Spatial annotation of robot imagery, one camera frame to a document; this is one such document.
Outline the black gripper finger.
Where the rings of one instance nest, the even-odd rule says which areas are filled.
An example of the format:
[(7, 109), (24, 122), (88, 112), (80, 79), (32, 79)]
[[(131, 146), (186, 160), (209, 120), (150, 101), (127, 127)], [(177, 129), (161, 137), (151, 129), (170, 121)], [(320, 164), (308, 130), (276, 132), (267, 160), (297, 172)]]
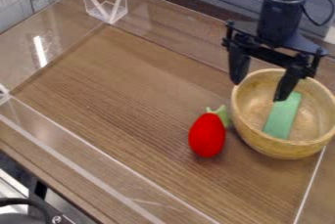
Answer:
[(303, 70), (299, 67), (288, 67), (279, 81), (273, 96), (275, 102), (285, 101), (301, 79)]
[(229, 46), (229, 75), (232, 82), (238, 85), (248, 75), (251, 55), (236, 43)]

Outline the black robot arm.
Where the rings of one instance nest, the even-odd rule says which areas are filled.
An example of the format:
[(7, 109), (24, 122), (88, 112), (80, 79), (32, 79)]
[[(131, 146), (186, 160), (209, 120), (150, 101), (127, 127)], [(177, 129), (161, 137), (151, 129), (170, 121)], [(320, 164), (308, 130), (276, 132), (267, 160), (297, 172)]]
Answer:
[(301, 18), (308, 16), (307, 0), (261, 0), (256, 22), (225, 22), (222, 46), (228, 51), (229, 75), (238, 84), (247, 77), (251, 61), (257, 58), (285, 72), (277, 83), (273, 100), (289, 97), (300, 80), (315, 77), (327, 50), (299, 32)]

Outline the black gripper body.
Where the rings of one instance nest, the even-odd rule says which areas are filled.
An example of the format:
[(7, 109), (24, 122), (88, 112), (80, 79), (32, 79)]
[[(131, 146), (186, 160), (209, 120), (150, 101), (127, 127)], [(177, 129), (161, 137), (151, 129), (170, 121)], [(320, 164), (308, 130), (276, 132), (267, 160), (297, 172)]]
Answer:
[(300, 66), (303, 68), (301, 78), (315, 77), (318, 66), (323, 57), (328, 55), (327, 50), (309, 41), (296, 31), (284, 42), (275, 43), (264, 40), (256, 35), (256, 22), (225, 21), (226, 34), (221, 45), (228, 51), (229, 46), (236, 43), (256, 58), (281, 68)]

